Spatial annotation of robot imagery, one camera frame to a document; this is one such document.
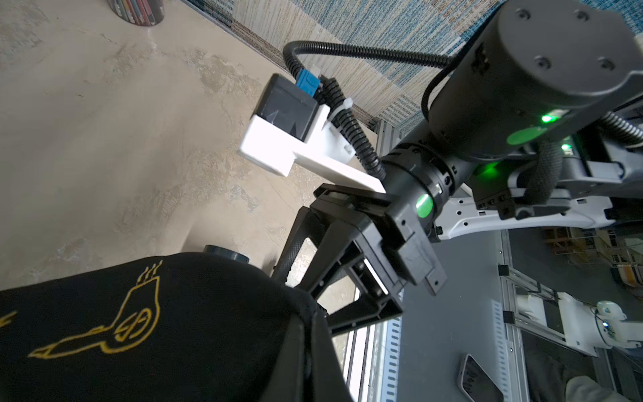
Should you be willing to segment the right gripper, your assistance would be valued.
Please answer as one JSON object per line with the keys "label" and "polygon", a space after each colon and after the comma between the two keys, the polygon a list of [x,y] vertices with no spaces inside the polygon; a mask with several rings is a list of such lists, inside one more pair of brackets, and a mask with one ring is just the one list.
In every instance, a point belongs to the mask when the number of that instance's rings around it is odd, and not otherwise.
{"label": "right gripper", "polygon": [[331,331],[399,317],[407,285],[425,285],[433,294],[445,286],[445,270],[411,205],[393,195],[331,184],[320,186],[315,197],[311,208],[298,211],[271,278],[286,283],[305,240],[316,246],[308,267],[314,299],[336,274],[348,273],[359,297],[328,316]]}

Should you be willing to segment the dark green hair dryer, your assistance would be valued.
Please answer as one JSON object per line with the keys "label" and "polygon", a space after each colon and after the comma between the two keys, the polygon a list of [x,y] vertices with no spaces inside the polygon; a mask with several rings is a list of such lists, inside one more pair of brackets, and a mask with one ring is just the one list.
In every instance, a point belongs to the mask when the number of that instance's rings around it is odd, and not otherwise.
{"label": "dark green hair dryer", "polygon": [[220,256],[222,258],[229,259],[231,261],[237,261],[241,263],[249,263],[249,257],[238,252],[238,251],[232,251],[230,249],[220,247],[220,246],[214,246],[214,245],[206,245],[204,246],[203,253],[207,254],[212,254],[216,256]]}

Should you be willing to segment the black hair dryer bag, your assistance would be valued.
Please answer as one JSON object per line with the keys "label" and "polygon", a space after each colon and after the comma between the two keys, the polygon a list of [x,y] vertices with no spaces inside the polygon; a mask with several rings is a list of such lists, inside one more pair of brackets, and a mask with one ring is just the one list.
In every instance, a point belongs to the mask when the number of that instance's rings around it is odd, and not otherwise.
{"label": "black hair dryer bag", "polygon": [[348,401],[323,310],[246,263],[155,256],[3,291],[4,401]]}

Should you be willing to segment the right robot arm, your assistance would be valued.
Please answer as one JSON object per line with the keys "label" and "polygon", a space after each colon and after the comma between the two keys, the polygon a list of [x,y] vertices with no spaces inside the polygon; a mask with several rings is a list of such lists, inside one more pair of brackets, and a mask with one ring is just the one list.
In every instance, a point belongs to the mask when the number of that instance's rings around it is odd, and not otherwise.
{"label": "right robot arm", "polygon": [[[336,80],[303,82],[302,55],[400,61],[439,73],[425,89],[423,120],[381,157]],[[642,201],[642,131],[618,115],[642,94],[642,53],[617,13],[575,1],[508,1],[453,57],[294,41],[283,58],[294,81],[271,78],[270,121],[301,144],[313,113],[329,107],[331,127],[377,184],[328,179],[298,212],[273,271],[285,281],[310,240],[316,254],[301,289],[319,297],[343,271],[351,276],[361,295],[329,317],[335,334],[400,315],[398,293],[408,284],[444,286],[429,234],[463,185],[478,210],[502,220],[553,217],[587,196]]]}

